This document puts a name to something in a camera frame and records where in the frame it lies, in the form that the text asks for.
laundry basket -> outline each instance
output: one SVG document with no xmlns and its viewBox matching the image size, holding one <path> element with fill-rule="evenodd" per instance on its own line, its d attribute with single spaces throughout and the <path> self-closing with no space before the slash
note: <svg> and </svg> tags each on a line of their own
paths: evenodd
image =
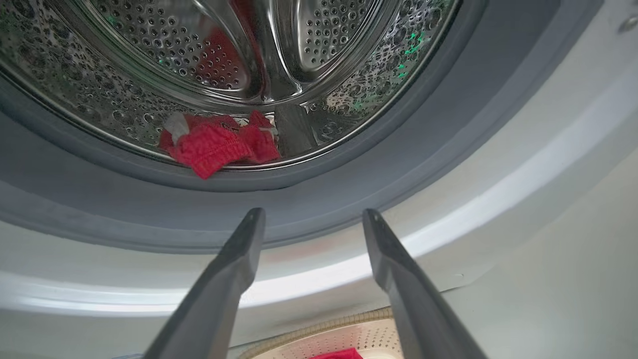
<svg viewBox="0 0 638 359">
<path fill-rule="evenodd" d="M 392 310 L 374 310 L 284 334 L 257 344 L 238 359 L 308 359 L 348 348 L 356 348 L 363 359 L 403 359 Z"/>
</svg>

